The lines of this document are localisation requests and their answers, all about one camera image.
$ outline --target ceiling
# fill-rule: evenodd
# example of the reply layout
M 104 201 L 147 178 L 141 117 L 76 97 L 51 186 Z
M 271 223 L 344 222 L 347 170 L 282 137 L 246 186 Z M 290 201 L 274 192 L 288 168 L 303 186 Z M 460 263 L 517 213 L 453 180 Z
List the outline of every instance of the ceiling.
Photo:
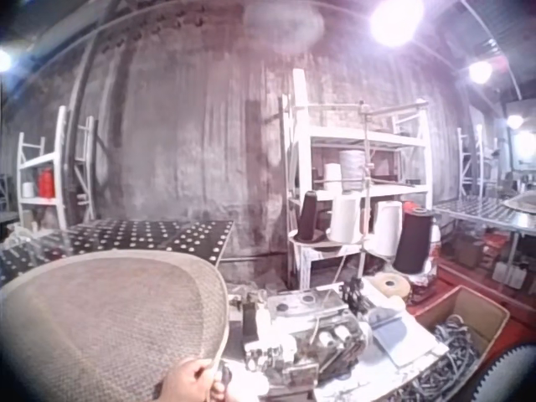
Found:
M 165 0 L 126 0 L 157 3 Z M 378 0 L 317 0 L 353 8 Z M 3 47 L 17 59 L 8 87 L 16 87 L 58 49 L 87 30 L 107 0 L 19 1 L 11 23 L 0 34 Z M 461 69 L 479 59 L 494 66 L 485 91 L 501 91 L 504 101 L 536 97 L 536 2 L 533 0 L 425 0 L 425 25 L 449 44 L 448 57 Z

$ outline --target spool of thread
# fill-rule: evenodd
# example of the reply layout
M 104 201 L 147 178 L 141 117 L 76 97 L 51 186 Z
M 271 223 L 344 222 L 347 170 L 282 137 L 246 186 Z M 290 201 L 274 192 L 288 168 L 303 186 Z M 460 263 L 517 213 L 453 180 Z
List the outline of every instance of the spool of thread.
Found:
M 376 209 L 374 223 L 374 252 L 386 257 L 394 257 L 399 246 L 402 230 L 402 203 L 381 201 Z
M 333 339 L 332 334 L 328 331 L 322 331 L 318 334 L 318 341 L 325 348 L 331 348 L 335 346 L 335 339 Z
M 324 183 L 324 190 L 333 193 L 340 194 L 343 192 L 343 184 L 341 179 L 341 165 L 339 163 L 326 163 L 324 165 L 324 180 L 335 180 L 332 182 Z
M 338 156 L 341 163 L 343 190 L 361 190 L 365 176 L 363 170 L 365 166 L 365 152 L 358 149 L 349 149 L 341 151 Z
M 410 283 L 399 274 L 380 272 L 370 282 L 386 297 L 398 296 L 406 301 L 411 293 Z
M 315 240 L 315 228 L 317 226 L 317 193 L 307 191 L 298 220 L 298 233 L 295 239 L 301 242 Z
M 335 335 L 337 335 L 337 338 L 339 338 L 343 342 L 346 342 L 352 337 L 352 334 L 344 325 L 339 325 L 338 327 L 335 327 L 333 331 L 335 332 Z
M 361 239 L 359 221 L 361 196 L 358 193 L 340 194 L 333 200 L 332 222 L 327 237 L 338 243 L 353 244 Z
M 23 183 L 23 198 L 35 197 L 35 189 L 32 182 Z
M 423 208 L 413 208 L 404 213 L 402 234 L 393 263 L 398 272 L 413 275 L 423 271 L 430 252 L 433 222 L 432 212 Z

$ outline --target round mesh lid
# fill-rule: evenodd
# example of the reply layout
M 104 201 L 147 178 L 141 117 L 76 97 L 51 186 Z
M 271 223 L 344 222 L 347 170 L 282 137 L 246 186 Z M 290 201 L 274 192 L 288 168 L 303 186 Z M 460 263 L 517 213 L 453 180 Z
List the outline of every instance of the round mesh lid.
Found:
M 192 255 L 79 255 L 0 294 L 3 351 L 47 401 L 150 400 L 174 363 L 219 359 L 227 341 L 223 278 Z

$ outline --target woven mesh cover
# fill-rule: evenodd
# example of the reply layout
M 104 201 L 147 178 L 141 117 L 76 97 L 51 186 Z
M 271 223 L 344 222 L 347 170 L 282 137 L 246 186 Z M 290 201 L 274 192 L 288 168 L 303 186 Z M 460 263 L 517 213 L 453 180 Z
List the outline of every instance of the woven mesh cover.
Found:
M 15 369 L 50 401 L 143 402 L 178 360 L 219 359 L 228 304 L 198 257 L 113 250 L 58 260 L 2 289 Z

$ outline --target concrete wall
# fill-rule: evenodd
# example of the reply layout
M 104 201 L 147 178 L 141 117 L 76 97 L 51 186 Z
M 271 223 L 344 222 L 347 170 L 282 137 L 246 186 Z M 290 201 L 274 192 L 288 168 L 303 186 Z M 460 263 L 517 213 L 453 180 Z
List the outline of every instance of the concrete wall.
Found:
M 382 48 L 336 13 L 322 12 L 315 25 L 321 38 L 299 49 L 278 47 L 292 32 L 280 42 L 252 36 L 240 6 L 206 10 L 200 27 L 197 14 L 176 11 L 163 21 L 131 20 L 101 41 L 82 113 L 100 121 L 101 216 L 233 219 L 228 255 L 286 250 L 277 112 L 293 68 L 306 71 L 311 101 L 381 107 L 429 100 L 435 200 L 457 196 L 461 102 L 453 77 L 435 59 L 412 46 Z M 4 171 L 13 171 L 19 131 L 54 132 L 80 54 L 55 61 L 11 101 Z M 357 121 L 340 113 L 315 118 L 327 126 Z

